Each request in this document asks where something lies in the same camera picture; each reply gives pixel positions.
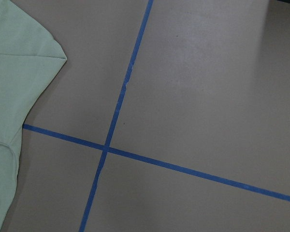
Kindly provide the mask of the olive green long-sleeve shirt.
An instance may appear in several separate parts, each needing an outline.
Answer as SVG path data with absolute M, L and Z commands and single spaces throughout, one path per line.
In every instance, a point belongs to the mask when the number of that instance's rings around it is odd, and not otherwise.
M 16 192 L 23 123 L 66 60 L 47 29 L 0 0 L 0 230 Z

